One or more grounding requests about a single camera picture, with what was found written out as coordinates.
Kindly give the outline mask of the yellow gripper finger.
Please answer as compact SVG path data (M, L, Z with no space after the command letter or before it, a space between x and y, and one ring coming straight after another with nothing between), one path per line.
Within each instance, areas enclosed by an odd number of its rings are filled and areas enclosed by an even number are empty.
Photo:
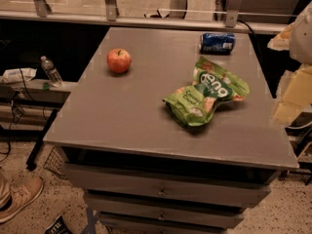
M302 64L292 74L282 102L296 108L305 108L312 102L312 65Z
M304 107L287 101L276 101L273 105L272 118L283 125L290 125L302 112Z

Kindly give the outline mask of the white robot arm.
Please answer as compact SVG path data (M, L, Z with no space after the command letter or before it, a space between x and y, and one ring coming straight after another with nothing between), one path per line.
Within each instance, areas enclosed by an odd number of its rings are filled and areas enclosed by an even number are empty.
M272 118L287 126L312 103L312 2L267 47L289 51L290 57L300 63L295 72L284 72L277 89Z

